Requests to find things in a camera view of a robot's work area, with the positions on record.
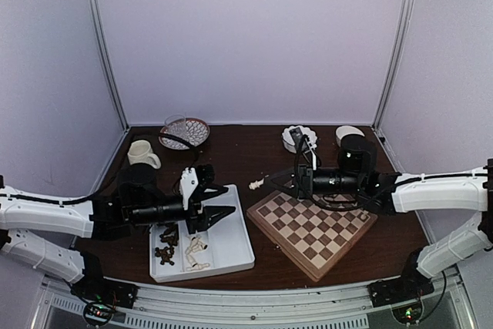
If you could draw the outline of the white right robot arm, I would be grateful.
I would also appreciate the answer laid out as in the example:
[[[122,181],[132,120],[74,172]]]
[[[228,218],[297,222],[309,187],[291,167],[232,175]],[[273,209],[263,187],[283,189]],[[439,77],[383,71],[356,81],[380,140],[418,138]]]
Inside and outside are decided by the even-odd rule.
[[[316,195],[349,195],[354,209],[393,216],[415,210],[471,210],[473,217],[442,240],[411,253],[395,293],[411,299],[431,278],[479,250],[492,249],[492,165],[459,173],[413,175],[380,173],[376,170],[377,149],[365,137],[350,134],[341,141],[336,169],[316,163],[300,163],[307,136],[296,138],[293,167],[279,172],[292,177],[291,186],[265,176],[263,183],[297,199],[313,200]]]

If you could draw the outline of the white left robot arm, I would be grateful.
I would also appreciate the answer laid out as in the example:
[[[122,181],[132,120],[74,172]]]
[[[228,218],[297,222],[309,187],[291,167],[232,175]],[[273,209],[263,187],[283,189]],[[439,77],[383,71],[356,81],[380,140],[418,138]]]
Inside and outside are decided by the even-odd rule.
[[[78,199],[44,198],[2,186],[1,252],[70,284],[80,281],[82,290],[94,301],[103,301],[111,286],[102,277],[98,258],[65,250],[37,232],[114,241],[130,236],[134,227],[183,221],[189,233],[196,233],[207,231],[236,210],[234,206],[204,205],[228,191],[214,183],[211,165],[185,168],[177,195],[160,190],[156,170],[145,163],[121,170],[116,179],[111,194],[94,193]]]

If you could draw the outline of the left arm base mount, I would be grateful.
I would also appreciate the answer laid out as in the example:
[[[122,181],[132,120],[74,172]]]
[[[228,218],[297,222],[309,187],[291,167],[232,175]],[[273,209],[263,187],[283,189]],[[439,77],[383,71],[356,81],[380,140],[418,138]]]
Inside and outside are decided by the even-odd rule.
[[[138,287],[116,280],[70,284],[73,295],[88,301],[110,306],[111,308],[132,309],[136,301]]]

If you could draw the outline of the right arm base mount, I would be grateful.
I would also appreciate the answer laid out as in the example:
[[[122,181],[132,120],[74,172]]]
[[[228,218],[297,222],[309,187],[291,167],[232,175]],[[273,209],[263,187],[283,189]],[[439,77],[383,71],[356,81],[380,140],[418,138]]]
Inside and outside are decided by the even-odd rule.
[[[432,282],[421,284],[396,278],[378,280],[367,286],[373,307],[398,304],[408,300],[419,300],[422,296],[434,293]]]

